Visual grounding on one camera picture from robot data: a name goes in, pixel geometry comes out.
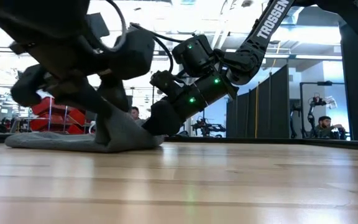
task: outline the man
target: man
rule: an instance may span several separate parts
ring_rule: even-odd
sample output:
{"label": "man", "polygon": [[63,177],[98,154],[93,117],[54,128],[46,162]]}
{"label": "man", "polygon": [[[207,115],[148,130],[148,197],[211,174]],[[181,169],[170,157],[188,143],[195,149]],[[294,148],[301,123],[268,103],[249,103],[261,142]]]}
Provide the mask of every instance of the man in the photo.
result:
{"label": "man", "polygon": [[139,109],[136,106],[132,107],[131,115],[134,118],[134,120],[139,119]]}
{"label": "man", "polygon": [[332,133],[332,130],[338,128],[343,129],[341,124],[336,124],[331,126],[331,118],[329,116],[321,116],[318,119],[318,125],[313,130],[314,138],[327,138],[327,139],[335,139]]}

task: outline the gray towel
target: gray towel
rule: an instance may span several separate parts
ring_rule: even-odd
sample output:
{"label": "gray towel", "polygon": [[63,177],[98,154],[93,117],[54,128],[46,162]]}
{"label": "gray towel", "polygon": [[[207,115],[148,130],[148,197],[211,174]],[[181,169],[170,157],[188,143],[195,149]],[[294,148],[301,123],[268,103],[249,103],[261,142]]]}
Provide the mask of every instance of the gray towel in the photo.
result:
{"label": "gray towel", "polygon": [[130,114],[112,106],[110,118],[96,118],[96,134],[22,133],[9,136],[5,145],[29,149],[76,152],[122,152],[153,149],[163,136],[152,136],[142,128],[145,120],[133,120]]}

